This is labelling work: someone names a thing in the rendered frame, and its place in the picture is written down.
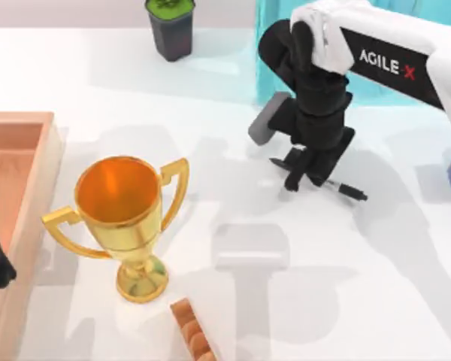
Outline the gold trophy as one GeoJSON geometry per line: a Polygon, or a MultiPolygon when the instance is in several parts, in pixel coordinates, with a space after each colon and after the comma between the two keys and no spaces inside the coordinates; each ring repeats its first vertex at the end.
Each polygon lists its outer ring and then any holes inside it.
{"type": "Polygon", "coordinates": [[[177,215],[189,183],[189,162],[181,158],[156,171],[132,156],[102,159],[80,176],[75,208],[42,216],[45,229],[72,253],[120,262],[117,289],[134,303],[160,296],[168,284],[165,265],[153,253],[159,236],[177,215]],[[83,222],[99,249],[74,243],[60,225],[83,222]]]}

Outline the brown bread loaf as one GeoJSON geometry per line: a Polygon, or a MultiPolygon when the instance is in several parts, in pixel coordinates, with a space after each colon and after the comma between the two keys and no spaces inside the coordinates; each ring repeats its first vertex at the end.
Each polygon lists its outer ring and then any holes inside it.
{"type": "Polygon", "coordinates": [[[219,361],[195,315],[190,301],[181,299],[170,305],[174,319],[193,361],[219,361]]]}

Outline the black marker pen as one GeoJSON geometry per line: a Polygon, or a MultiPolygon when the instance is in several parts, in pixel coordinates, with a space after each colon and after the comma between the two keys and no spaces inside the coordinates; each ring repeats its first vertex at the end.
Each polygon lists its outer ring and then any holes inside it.
{"type": "MultiPolygon", "coordinates": [[[[286,170],[286,171],[292,170],[292,166],[288,165],[283,160],[280,160],[278,158],[270,158],[270,161],[283,170],[286,170]]],[[[340,194],[350,197],[351,199],[355,199],[356,201],[367,201],[368,200],[368,196],[364,192],[362,192],[361,190],[358,190],[355,187],[351,187],[348,184],[337,182],[335,180],[326,180],[325,184],[328,184],[329,186],[331,186],[335,191],[339,192],[340,194]]]]}

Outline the shallow salmon-coloured box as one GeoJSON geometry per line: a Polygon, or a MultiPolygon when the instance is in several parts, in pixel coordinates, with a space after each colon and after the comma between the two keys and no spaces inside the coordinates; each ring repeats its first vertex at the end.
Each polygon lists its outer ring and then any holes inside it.
{"type": "Polygon", "coordinates": [[[0,361],[14,361],[62,161],[51,112],[0,112],[0,242],[17,278],[0,290],[0,361]]]}

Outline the dark grey plant pot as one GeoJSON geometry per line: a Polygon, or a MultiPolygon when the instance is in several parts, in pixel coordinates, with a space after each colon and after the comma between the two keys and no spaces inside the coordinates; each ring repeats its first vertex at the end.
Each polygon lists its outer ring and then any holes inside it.
{"type": "Polygon", "coordinates": [[[146,0],[156,49],[174,62],[192,52],[194,0],[146,0]]]}

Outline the pale grey rounded box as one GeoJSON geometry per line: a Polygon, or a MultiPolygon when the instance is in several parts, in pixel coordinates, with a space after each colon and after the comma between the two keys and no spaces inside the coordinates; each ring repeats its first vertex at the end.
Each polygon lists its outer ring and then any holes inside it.
{"type": "Polygon", "coordinates": [[[270,129],[268,124],[279,107],[290,97],[291,95],[286,92],[275,92],[250,124],[248,135],[255,144],[262,146],[272,139],[276,131],[270,129]]]}

